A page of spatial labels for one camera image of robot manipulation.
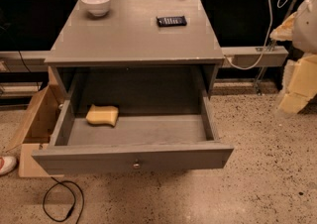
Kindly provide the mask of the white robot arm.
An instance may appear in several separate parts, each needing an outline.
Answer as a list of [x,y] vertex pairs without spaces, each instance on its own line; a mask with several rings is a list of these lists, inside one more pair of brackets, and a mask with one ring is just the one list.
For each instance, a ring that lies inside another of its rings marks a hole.
[[287,62],[277,104],[279,111],[296,114],[317,95],[317,0],[304,0],[269,36],[292,41],[304,52],[298,61]]

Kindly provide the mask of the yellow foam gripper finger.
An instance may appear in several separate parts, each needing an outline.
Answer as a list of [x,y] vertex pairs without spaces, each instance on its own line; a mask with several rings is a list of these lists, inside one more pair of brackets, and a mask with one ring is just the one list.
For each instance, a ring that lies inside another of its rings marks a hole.
[[289,59],[284,68],[277,110],[296,114],[317,95],[317,55],[305,53],[298,61]]
[[270,38],[276,41],[291,41],[296,13],[288,16],[277,28],[270,33]]

